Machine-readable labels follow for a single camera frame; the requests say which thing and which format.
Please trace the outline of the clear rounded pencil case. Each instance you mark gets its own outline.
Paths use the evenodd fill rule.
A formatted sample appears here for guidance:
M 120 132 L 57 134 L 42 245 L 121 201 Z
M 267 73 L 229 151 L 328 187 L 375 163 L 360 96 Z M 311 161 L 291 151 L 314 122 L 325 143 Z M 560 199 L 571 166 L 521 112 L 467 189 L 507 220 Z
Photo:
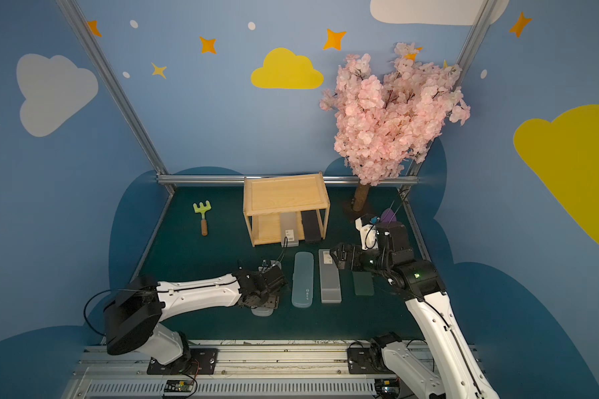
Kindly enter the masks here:
M 257 316 L 257 317 L 269 317 L 273 314 L 274 309 L 272 308 L 266 308 L 266 307 L 257 307 L 254 309 L 251 309 L 251 312 L 253 315 Z

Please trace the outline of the tall frosted grey pencil case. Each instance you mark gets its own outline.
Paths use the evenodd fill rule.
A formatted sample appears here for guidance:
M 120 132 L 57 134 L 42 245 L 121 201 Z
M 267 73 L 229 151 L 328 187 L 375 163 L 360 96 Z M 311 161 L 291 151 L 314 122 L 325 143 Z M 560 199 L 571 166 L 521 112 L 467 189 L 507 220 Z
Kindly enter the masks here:
M 342 302 L 339 269 L 327 249 L 319 250 L 319 283 L 323 304 Z

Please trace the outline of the dark green pencil case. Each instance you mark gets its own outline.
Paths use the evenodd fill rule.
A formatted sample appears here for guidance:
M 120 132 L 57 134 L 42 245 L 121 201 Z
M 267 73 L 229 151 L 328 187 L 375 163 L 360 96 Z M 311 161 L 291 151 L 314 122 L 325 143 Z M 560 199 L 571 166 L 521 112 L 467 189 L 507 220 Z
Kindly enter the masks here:
M 369 272 L 353 272 L 354 293 L 356 296 L 374 296 L 373 274 Z

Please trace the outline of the teal pencil case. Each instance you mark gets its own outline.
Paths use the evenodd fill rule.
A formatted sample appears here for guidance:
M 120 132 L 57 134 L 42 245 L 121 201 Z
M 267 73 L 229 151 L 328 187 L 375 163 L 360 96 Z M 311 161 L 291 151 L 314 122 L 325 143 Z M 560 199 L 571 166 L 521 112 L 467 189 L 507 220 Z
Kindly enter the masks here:
M 291 302 L 298 309 L 307 309 L 313 304 L 313 297 L 314 255 L 298 252 L 295 255 Z

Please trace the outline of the black pencil case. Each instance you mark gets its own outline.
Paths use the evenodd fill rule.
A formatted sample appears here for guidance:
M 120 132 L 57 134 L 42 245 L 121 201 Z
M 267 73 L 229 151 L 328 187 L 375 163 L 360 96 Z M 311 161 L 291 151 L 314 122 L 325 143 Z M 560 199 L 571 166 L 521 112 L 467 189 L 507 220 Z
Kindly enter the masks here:
M 301 222 L 306 244 L 319 243 L 322 240 L 317 210 L 306 210 L 301 213 Z

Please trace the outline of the frosted pencil case with label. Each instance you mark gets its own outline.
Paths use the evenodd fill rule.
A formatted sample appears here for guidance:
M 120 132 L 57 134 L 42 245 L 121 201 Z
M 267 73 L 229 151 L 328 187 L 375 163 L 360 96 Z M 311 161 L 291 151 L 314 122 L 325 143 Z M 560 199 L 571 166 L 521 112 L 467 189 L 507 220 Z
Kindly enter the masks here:
M 297 247 L 300 243 L 296 212 L 280 214 L 281 245 L 284 248 Z

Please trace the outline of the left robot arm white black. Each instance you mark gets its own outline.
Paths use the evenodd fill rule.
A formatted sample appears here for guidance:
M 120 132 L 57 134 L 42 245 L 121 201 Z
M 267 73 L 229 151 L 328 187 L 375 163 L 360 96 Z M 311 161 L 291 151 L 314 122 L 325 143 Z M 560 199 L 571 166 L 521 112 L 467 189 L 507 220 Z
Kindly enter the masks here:
M 164 321 L 210 308 L 275 309 L 287 284 L 279 263 L 189 282 L 139 276 L 124 289 L 94 294 L 83 307 L 83 318 L 94 333 L 106 339 L 109 355 L 140 352 L 151 358 L 149 374 L 187 375 L 200 371 L 205 364 L 194 354 L 186 334 L 172 331 Z M 90 323 L 87 310 L 97 297 L 109 293 L 115 297 L 104 306 L 104 330 L 100 332 Z

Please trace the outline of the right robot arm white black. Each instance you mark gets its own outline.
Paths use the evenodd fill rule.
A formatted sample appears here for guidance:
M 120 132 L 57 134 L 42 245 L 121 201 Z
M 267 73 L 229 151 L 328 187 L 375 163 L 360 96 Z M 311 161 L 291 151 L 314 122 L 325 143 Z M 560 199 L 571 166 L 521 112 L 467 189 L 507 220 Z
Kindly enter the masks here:
M 419 326 L 435 369 L 428 369 L 394 333 L 371 340 L 374 367 L 396 375 L 414 398 L 496 398 L 456 320 L 435 266 L 417 260 L 406 227 L 379 223 L 361 235 L 360 245 L 341 243 L 329 255 L 341 269 L 385 279 L 403 298 Z

